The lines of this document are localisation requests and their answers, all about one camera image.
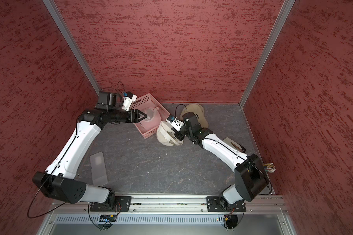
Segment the white pink baseball cap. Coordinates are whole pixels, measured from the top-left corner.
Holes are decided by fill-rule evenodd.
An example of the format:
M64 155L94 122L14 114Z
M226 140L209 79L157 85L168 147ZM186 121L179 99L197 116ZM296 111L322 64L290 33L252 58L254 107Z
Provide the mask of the white pink baseball cap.
M157 129L157 140L164 146L181 146L183 141L175 137L175 131L172 130L171 124L162 121Z

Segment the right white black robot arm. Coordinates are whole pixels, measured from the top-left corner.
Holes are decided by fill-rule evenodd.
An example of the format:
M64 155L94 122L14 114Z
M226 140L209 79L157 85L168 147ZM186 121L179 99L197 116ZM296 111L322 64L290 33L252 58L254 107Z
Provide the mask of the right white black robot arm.
M170 115L167 122L180 141L187 137L193 144L214 154L233 171L235 183L222 193L226 203L234 204L240 200L251 202L270 184L262 160L256 154L247 155L231 147L213 131L203 128L193 112L184 114L182 121Z

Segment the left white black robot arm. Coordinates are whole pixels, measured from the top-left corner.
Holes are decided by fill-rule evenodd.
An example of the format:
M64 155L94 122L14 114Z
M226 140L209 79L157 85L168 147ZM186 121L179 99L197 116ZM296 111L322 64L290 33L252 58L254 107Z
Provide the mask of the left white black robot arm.
M99 92L94 109L85 110L76 121L76 128L66 145L44 172L36 172L32 178L38 191L45 197L75 204L90 202L112 210L117 205L113 190L88 185L75 180L79 165L106 124L139 123L147 115L131 105L137 96Z

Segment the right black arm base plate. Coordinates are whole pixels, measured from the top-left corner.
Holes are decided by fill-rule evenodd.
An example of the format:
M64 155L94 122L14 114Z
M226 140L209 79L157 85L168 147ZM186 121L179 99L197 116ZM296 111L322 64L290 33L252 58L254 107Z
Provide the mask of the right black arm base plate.
M233 204L219 196L208 196L206 200L208 212L246 212L244 200L236 201Z

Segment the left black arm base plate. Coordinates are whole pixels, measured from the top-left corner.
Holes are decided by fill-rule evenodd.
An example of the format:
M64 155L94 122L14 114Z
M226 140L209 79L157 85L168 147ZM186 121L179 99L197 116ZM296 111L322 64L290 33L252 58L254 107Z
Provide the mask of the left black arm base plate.
M105 203L92 203L89 211L92 212L128 212L131 205L131 196L115 196L109 198Z

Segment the beige baseball cap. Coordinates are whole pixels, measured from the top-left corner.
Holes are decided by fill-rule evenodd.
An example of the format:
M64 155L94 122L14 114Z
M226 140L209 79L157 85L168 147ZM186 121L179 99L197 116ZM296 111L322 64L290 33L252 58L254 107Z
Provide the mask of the beige baseball cap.
M188 112L193 112L196 115L196 118L198 122L200 123L202 128L208 128L209 124L205 118L205 110L204 108L198 104L198 103L191 103L188 104L181 112L180 119L183 119L183 115L188 113Z

